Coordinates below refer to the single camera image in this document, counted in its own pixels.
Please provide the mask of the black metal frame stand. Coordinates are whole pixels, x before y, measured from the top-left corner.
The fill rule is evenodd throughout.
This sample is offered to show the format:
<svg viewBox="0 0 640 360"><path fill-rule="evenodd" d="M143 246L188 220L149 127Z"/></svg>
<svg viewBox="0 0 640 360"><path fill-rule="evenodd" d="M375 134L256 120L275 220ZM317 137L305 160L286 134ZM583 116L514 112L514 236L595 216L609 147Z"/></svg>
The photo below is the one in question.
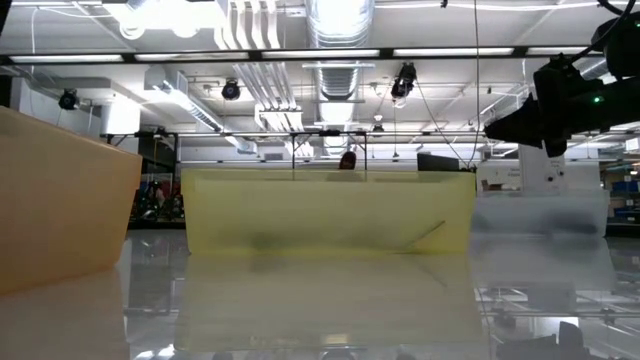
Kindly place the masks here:
<svg viewBox="0 0 640 360"><path fill-rule="evenodd" d="M305 140L308 140L310 137L342 137L346 136L355 142L357 146L364 153L364 170L369 170L368 165L368 137L369 133L366 131L340 131L340 130L316 130L316 131L302 131L302 132L289 132L288 137L291 140L292 144L292 154L291 154L291 168L294 169L296 167L296 155L295 151L299 148L297 145L296 139L298 137L304 137Z"/></svg>

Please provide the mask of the white ceiling pipes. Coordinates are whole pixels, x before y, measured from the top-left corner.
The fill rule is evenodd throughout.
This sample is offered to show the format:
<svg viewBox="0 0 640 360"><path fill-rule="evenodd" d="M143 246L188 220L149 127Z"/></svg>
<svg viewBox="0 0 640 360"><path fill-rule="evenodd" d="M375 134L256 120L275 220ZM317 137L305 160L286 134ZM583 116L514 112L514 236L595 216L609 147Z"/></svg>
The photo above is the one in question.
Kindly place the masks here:
<svg viewBox="0 0 640 360"><path fill-rule="evenodd" d="M215 31L221 50L274 50L278 36L277 0L226 0L224 21ZM302 131L302 108L296 101L282 62L249 62L234 67L255 102L254 118L262 128Z"/></svg>

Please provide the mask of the clear translucent plastic bin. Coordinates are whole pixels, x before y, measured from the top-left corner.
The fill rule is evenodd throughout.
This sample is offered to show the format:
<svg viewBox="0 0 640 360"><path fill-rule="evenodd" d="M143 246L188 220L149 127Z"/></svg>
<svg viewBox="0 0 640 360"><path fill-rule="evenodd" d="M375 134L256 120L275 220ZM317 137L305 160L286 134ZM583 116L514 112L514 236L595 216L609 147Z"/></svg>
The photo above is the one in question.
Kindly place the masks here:
<svg viewBox="0 0 640 360"><path fill-rule="evenodd" d="M471 230L475 234L602 237L609 202L609 192L602 189L486 192L476 199Z"/></svg>

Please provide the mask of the long horizontal rail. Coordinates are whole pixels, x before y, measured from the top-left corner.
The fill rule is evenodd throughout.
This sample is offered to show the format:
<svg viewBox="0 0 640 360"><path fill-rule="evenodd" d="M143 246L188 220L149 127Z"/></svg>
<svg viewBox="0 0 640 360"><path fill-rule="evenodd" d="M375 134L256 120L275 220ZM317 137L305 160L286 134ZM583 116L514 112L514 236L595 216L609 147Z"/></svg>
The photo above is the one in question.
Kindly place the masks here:
<svg viewBox="0 0 640 360"><path fill-rule="evenodd" d="M222 138L222 137L247 137L247 138L281 138L288 137L289 132L149 132L139 131L131 134L100 134L100 138L112 140L114 138L126 137L147 137L153 138L157 136L164 137L184 137L184 138ZM368 132L373 137L471 137L477 133L474 131L384 131L384 132ZM596 135L613 135L626 136L640 134L640 129L612 129L605 133L597 133L588 131L578 133L579 136L591 137Z"/></svg>

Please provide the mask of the white column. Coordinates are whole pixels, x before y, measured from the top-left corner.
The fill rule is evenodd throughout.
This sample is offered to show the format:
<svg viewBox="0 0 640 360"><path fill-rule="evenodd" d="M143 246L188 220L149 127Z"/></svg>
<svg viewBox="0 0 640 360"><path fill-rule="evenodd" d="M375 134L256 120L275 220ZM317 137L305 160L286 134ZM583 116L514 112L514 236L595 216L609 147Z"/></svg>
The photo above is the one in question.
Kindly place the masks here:
<svg viewBox="0 0 640 360"><path fill-rule="evenodd" d="M518 146L521 190L538 194L555 194L567 190L565 159L548 157L545 149Z"/></svg>

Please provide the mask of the shelf with blue bins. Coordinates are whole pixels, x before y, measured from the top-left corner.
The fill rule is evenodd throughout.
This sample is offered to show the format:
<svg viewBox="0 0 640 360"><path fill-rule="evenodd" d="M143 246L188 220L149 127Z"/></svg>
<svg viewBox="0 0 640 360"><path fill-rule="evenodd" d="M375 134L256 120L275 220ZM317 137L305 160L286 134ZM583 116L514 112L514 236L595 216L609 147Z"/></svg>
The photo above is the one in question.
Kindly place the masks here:
<svg viewBox="0 0 640 360"><path fill-rule="evenodd" d="M640 224L640 162L603 165L600 175L610 197L608 222Z"/></svg>

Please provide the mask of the yellow translucent plastic bin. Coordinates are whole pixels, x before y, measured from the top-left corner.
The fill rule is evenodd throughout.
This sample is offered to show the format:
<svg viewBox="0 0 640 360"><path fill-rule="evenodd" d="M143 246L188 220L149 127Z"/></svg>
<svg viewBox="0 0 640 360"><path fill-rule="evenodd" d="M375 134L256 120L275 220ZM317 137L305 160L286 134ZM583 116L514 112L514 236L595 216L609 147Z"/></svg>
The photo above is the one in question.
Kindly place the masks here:
<svg viewBox="0 0 640 360"><path fill-rule="evenodd" d="M192 253L457 254L469 247L469 172L187 168Z"/></svg>

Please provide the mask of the black crossbar with light strips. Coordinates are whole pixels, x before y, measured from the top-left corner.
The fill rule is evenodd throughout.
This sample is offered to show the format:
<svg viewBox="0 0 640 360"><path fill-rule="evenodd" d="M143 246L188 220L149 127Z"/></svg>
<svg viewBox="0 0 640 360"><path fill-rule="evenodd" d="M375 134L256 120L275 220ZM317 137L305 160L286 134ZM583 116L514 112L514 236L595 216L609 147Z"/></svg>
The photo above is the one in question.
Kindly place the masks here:
<svg viewBox="0 0 640 360"><path fill-rule="evenodd" d="M0 65L103 65L166 63L323 62L546 58L557 54L601 57L585 46L494 46L426 48L245 49L160 53L0 54Z"/></svg>

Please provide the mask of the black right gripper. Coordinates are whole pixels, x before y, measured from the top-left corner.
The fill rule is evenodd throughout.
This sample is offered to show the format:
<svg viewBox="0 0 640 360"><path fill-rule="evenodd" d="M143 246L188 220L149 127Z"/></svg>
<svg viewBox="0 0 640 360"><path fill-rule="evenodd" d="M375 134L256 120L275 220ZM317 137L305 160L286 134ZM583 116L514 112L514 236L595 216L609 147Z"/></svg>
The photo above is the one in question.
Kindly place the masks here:
<svg viewBox="0 0 640 360"><path fill-rule="evenodd" d="M603 82L586 82L571 89L565 83L543 87L543 141L549 158L563 156L573 134L608 128L603 115L606 97ZM518 110L495 119L484 128L487 138L520 145L541 146L537 102L525 102Z"/></svg>

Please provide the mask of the black monitor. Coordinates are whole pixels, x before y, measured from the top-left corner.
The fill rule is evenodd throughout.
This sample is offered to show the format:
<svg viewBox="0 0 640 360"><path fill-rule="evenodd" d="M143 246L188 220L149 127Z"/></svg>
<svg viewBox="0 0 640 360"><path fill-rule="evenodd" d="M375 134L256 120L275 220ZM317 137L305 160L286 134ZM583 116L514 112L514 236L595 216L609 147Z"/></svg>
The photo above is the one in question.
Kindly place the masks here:
<svg viewBox="0 0 640 360"><path fill-rule="evenodd" d="M418 153L417 169L419 171L458 171L460 163L456 158Z"/></svg>

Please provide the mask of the silver ventilation duct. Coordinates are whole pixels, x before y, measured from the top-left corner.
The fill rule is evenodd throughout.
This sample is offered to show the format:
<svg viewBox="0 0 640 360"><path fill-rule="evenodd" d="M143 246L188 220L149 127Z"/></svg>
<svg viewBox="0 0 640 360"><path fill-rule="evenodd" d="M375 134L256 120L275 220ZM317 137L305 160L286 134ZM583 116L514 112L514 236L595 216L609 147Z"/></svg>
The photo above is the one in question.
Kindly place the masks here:
<svg viewBox="0 0 640 360"><path fill-rule="evenodd" d="M312 48L365 47L373 23L375 0L305 0ZM326 100L348 100L356 92L357 68L320 68L316 81Z"/></svg>

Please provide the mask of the white rectangular air duct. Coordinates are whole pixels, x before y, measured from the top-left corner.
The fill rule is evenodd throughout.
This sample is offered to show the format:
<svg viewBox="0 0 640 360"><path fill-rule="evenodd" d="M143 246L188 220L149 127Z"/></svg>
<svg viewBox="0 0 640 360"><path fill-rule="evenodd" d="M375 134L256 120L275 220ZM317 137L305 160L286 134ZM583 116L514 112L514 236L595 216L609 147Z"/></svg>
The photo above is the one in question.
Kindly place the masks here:
<svg viewBox="0 0 640 360"><path fill-rule="evenodd" d="M144 73L144 90L156 103L179 107L208 130L220 132L223 127L218 118L198 100L189 95L189 82L183 72L152 65Z"/></svg>

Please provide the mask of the orange translucent plastic bin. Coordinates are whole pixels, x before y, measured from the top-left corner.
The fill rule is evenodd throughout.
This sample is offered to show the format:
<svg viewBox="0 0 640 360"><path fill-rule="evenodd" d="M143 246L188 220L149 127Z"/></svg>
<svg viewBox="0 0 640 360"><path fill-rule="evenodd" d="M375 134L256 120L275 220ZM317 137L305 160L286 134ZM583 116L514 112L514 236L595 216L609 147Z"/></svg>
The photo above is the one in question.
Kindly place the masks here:
<svg viewBox="0 0 640 360"><path fill-rule="evenodd" d="M0 106L0 296L113 267L141 165Z"/></svg>

